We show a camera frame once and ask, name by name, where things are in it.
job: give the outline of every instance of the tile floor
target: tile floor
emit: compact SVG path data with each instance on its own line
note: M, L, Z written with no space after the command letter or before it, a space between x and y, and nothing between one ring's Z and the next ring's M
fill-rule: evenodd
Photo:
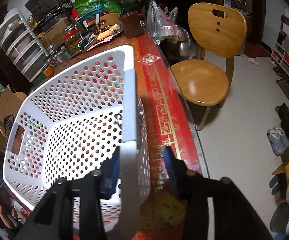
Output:
M225 59L211 52L206 52L205 59L225 70ZM247 62L245 55L235 57L227 100L223 108L211 108L198 134L210 177L231 178L270 228L277 206L269 181L281 160L274 155L266 131L279 126L275 107L289 106L289 101L275 82L280 78L267 58L255 60L260 66Z

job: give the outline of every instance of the chair backrest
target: chair backrest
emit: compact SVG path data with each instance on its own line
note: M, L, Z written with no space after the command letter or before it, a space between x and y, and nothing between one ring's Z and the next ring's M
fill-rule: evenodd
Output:
M221 12L225 18L216 16ZM195 3L189 8L188 21L197 43L220 57L234 57L246 38L246 20L232 8Z

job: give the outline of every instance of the gold stripe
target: gold stripe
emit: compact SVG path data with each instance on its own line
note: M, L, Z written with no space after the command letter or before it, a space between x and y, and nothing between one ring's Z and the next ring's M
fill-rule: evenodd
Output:
M158 79L158 82L159 82L159 85L160 85L160 88L161 88L161 93L162 93L162 96L163 96L163 99L164 99L164 104L166 106L166 112L167 112L168 117L169 117L169 122L170 122L170 126L171 126L171 132L172 132L172 136L173 136L173 141L174 141L174 146L175 146L175 151L176 151L176 154L177 154L177 158L179 160L181 160L181 154L180 154L180 150L179 150L179 146L178 146L177 137L175 136L174 126L173 126L173 122L172 122L169 106L168 106L168 103L166 101L166 95L165 95L165 93L163 91L163 85L162 85L162 82L160 80L160 77L158 75L158 72L157 72L157 69L156 69L155 66L154 66L154 71L156 73L156 76L157 76L157 79Z

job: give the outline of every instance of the chair handle hole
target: chair handle hole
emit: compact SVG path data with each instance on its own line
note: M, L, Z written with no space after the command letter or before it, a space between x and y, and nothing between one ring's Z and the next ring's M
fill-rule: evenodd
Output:
M223 11L219 11L217 9L213 9L212 10L212 14L214 16L217 16L217 17L220 17L220 18L227 18L227 14L226 13L224 13Z

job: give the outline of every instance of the hand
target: hand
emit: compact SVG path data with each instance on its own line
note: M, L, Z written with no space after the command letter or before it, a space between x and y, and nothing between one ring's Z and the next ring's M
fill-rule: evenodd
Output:
M11 215L17 219L18 218L18 214L17 211L15 210L15 208L13 206L11 206ZM7 216L7 211L6 209L0 205L0 218L3 221L3 223L5 224L6 227L8 228L14 228L14 224L10 221L10 219Z

